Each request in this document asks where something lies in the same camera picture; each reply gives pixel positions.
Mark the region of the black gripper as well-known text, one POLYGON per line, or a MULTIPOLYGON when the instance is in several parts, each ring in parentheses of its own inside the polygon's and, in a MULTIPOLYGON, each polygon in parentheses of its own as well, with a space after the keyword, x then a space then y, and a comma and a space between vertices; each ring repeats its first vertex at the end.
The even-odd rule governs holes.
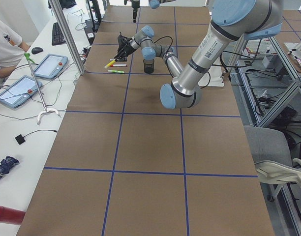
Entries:
POLYGON ((127 61, 127 56, 137 50, 137 44, 133 37, 129 38, 127 44, 115 55, 114 59, 117 61, 127 61))
POLYGON ((140 0, 131 0, 131 6, 133 8, 133 22, 136 22, 137 11, 140 8, 140 0))

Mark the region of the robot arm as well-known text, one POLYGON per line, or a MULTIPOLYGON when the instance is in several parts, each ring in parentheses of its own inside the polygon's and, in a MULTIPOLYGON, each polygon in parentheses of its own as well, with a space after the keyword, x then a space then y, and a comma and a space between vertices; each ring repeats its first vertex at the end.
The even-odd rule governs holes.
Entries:
MULTIPOLYGON (((161 4, 172 2, 173 0, 149 0, 151 9, 157 9, 161 4)), ((131 0, 131 7, 133 8, 133 22, 137 20, 138 9, 140 8, 140 0, 131 0)))
POLYGON ((199 103, 198 85, 226 47, 244 37, 263 39, 280 33, 284 2, 282 0, 216 0, 212 5, 208 32, 185 67, 172 47, 152 41, 154 31, 143 27, 131 38, 118 36, 118 53, 114 60, 126 58, 141 49, 144 60, 162 58, 173 75, 171 83, 160 89, 160 100, 166 109, 190 108, 199 103))

